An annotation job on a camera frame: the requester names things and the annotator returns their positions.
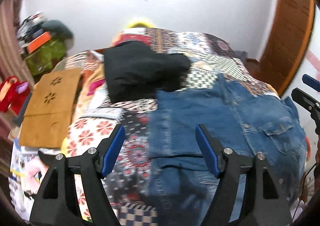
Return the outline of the blue denim jacket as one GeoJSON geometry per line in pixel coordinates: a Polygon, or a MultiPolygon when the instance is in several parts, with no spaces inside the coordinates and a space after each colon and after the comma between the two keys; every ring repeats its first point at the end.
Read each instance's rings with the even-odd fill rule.
{"type": "Polygon", "coordinates": [[[148,124],[148,198],[159,225],[200,225],[217,190],[219,181],[196,142],[199,124],[237,154],[263,153],[287,201],[297,199],[307,144],[289,97],[255,96],[219,74],[211,89],[159,90],[156,98],[158,107],[148,124]]]}

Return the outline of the patchwork patterned quilt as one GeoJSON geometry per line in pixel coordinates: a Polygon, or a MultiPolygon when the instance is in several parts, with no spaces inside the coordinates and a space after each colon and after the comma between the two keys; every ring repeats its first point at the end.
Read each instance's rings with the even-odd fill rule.
{"type": "Polygon", "coordinates": [[[200,225],[219,180],[196,141],[203,124],[237,154],[262,153],[282,178],[282,149],[295,126],[269,84],[253,78],[227,42],[199,32],[130,28],[92,69],[63,150],[76,157],[108,138],[125,140],[106,177],[112,206],[144,203],[158,225],[200,225]]]}

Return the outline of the brown wooden door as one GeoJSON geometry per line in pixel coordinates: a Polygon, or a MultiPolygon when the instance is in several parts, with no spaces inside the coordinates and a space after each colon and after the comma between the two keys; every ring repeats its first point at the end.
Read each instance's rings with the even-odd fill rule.
{"type": "Polygon", "coordinates": [[[272,30],[254,77],[283,95],[294,78],[315,18],[314,0],[278,0],[272,30]]]}

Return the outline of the wooden lap desk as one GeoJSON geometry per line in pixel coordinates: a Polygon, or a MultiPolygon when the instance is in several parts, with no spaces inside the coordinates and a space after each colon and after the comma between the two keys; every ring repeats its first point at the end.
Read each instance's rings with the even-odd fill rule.
{"type": "Polygon", "coordinates": [[[67,136],[81,69],[45,74],[36,84],[21,126],[22,146],[56,149],[67,136]]]}

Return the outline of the grey blue backpack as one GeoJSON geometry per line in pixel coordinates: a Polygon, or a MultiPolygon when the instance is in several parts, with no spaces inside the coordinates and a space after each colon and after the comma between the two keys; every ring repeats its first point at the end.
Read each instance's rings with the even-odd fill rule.
{"type": "Polygon", "coordinates": [[[247,52],[246,51],[234,51],[235,55],[243,62],[247,59],[247,52]]]}

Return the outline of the black folded garment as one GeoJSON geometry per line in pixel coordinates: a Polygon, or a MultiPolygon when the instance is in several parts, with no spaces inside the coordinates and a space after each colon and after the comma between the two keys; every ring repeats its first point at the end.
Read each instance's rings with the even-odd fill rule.
{"type": "Polygon", "coordinates": [[[178,90],[190,66],[183,54],[156,53],[140,41],[121,43],[104,52],[108,97],[118,103],[153,98],[156,90],[178,90]]]}

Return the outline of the red plush toy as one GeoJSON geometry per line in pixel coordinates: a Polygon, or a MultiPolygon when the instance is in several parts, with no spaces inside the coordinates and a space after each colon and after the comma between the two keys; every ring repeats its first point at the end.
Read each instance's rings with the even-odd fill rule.
{"type": "Polygon", "coordinates": [[[29,82],[20,82],[16,76],[9,76],[1,83],[1,112],[11,110],[18,115],[29,93],[29,82]]]}

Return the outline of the striped red beige curtain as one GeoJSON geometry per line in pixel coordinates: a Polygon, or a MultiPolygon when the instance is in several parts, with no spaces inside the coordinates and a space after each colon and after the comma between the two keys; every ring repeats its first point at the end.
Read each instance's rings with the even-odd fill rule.
{"type": "Polygon", "coordinates": [[[1,81],[16,76],[20,81],[29,82],[33,88],[34,79],[20,55],[16,31],[20,26],[22,0],[1,2],[1,81]]]}

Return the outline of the orange box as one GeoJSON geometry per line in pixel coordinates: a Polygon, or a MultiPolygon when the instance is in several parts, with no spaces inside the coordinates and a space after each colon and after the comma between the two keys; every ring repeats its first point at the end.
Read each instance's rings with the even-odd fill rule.
{"type": "Polygon", "coordinates": [[[35,38],[33,41],[31,41],[28,44],[27,46],[28,53],[31,54],[40,46],[44,45],[44,43],[47,43],[50,39],[51,39],[51,35],[48,31],[44,32],[42,35],[39,35],[39,37],[35,38]]]}

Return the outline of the grey green cushion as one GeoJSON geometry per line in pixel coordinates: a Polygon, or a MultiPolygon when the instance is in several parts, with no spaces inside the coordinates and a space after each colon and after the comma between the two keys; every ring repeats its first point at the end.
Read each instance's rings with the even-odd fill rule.
{"type": "Polygon", "coordinates": [[[58,20],[48,20],[41,24],[44,31],[54,33],[62,39],[73,39],[72,31],[63,22],[58,20]]]}

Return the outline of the yellow curved headboard pad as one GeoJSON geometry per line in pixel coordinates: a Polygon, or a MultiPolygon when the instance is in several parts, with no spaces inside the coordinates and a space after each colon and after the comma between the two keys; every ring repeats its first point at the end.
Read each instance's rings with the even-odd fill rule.
{"type": "Polygon", "coordinates": [[[125,29],[131,29],[131,28],[154,28],[154,24],[149,22],[132,22],[126,25],[125,29]]]}

